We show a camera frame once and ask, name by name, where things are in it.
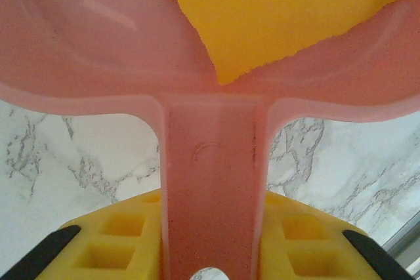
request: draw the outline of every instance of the circular hole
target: circular hole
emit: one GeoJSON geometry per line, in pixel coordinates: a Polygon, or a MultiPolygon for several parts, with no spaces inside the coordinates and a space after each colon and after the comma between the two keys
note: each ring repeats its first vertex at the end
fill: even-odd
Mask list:
{"type": "Polygon", "coordinates": [[[190,280],[229,280],[229,278],[220,269],[208,267],[197,271],[190,280]]]}

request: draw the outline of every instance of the pink plastic bowl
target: pink plastic bowl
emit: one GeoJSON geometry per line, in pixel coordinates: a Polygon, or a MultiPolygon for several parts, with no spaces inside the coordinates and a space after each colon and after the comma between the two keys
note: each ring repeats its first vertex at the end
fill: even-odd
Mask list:
{"type": "Polygon", "coordinates": [[[383,120],[420,106],[420,0],[217,85],[175,0],[0,0],[0,97],[129,113],[162,147],[163,267],[254,279],[273,134],[303,116],[383,120]]]}

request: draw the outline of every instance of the yellow plastic base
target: yellow plastic base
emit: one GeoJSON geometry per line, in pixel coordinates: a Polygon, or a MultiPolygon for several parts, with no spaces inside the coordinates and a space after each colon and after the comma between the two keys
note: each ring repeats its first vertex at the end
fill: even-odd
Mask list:
{"type": "MultiPolygon", "coordinates": [[[[37,279],[161,279],[159,190],[64,226],[72,224],[82,230],[37,279]]],[[[363,233],[322,211],[267,192],[259,279],[379,280],[343,236],[342,231],[347,229],[363,233]]]]}

